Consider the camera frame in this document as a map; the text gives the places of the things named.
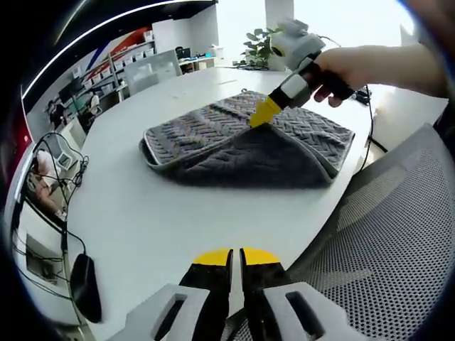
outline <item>office desk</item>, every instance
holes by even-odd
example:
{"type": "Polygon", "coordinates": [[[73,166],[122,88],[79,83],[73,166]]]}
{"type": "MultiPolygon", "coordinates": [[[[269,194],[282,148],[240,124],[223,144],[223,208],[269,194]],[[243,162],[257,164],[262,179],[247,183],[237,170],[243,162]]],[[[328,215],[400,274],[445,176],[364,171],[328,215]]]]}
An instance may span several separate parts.
{"type": "MultiPolygon", "coordinates": [[[[186,187],[163,179],[144,162],[144,131],[243,88],[271,92],[288,74],[213,67],[150,87],[93,124],[82,152],[90,164],[68,210],[68,229],[95,261],[103,322],[97,341],[124,327],[127,313],[166,283],[178,283],[197,255],[244,246],[276,254],[287,268],[310,244],[340,200],[370,129],[368,109],[347,101],[306,108],[354,130],[346,161],[328,188],[305,190],[186,187]]],[[[69,238],[70,261],[82,250],[69,238]]],[[[242,307],[236,273],[231,312],[242,307]]]]}

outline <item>black handle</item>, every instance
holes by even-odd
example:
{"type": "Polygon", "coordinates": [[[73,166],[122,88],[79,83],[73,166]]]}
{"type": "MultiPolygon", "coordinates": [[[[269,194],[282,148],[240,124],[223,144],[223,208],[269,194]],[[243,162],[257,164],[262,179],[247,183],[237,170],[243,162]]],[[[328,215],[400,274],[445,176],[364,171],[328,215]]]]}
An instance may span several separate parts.
{"type": "Polygon", "coordinates": [[[322,71],[316,63],[310,63],[300,72],[300,75],[306,80],[312,91],[324,85],[335,97],[342,100],[348,99],[354,93],[354,90],[340,76],[331,71],[322,71]]]}
{"type": "Polygon", "coordinates": [[[354,90],[336,73],[324,71],[321,77],[322,85],[329,88],[335,97],[344,101],[353,95],[354,90]]]}

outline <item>computer monitor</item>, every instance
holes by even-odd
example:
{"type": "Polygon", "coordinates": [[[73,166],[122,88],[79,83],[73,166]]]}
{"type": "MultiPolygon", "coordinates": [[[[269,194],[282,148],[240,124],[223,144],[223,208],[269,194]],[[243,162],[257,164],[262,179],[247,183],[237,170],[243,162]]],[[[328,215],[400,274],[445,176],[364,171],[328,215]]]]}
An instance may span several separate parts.
{"type": "Polygon", "coordinates": [[[178,49],[176,51],[177,53],[177,58],[178,59],[184,59],[184,58],[189,58],[191,57],[191,50],[190,48],[182,48],[182,49],[178,49]]]}

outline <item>hand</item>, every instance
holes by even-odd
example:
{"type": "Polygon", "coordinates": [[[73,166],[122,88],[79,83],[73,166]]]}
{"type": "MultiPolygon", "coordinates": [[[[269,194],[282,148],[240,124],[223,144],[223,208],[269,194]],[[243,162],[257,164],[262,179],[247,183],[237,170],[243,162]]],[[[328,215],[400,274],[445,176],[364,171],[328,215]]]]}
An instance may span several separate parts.
{"type": "MultiPolygon", "coordinates": [[[[320,54],[315,60],[323,71],[331,71],[340,76],[353,90],[359,90],[368,83],[368,73],[364,70],[365,60],[368,58],[365,47],[360,48],[334,48],[320,54]]],[[[316,91],[314,99],[322,102],[331,94],[327,87],[321,87],[316,91]]],[[[328,98],[331,107],[338,107],[343,100],[334,97],[328,98]]]]}
{"type": "Polygon", "coordinates": [[[38,174],[39,175],[47,175],[49,173],[48,168],[44,163],[38,163],[38,174]]]}

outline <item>gray towel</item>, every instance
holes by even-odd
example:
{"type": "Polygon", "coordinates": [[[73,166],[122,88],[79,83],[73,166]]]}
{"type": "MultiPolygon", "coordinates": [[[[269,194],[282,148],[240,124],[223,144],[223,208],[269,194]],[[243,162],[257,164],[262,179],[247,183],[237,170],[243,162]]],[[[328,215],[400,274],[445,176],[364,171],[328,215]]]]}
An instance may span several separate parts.
{"type": "Polygon", "coordinates": [[[245,91],[148,129],[147,164],[197,185],[314,187],[333,181],[354,133],[306,109],[285,109],[252,129],[263,94],[245,91]]]}

